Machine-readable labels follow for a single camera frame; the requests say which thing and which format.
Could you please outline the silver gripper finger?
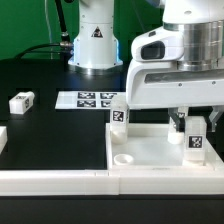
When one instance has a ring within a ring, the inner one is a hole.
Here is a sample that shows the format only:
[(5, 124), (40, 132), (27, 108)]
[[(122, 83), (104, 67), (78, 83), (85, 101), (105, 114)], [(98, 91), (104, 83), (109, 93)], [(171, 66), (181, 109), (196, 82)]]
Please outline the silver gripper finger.
[(209, 115), (210, 130), (214, 132), (216, 125), (222, 114), (224, 113), (224, 105), (213, 106), (212, 112)]
[(169, 108), (168, 114), (174, 121), (174, 128), (177, 132), (185, 131), (185, 113), (179, 112), (177, 108)]

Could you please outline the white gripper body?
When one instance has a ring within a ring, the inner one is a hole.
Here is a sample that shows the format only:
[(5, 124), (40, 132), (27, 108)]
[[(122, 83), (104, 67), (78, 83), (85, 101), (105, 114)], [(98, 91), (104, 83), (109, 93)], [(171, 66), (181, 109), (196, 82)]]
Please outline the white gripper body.
[(126, 102), (132, 109), (224, 105), (220, 26), (160, 27), (131, 46)]

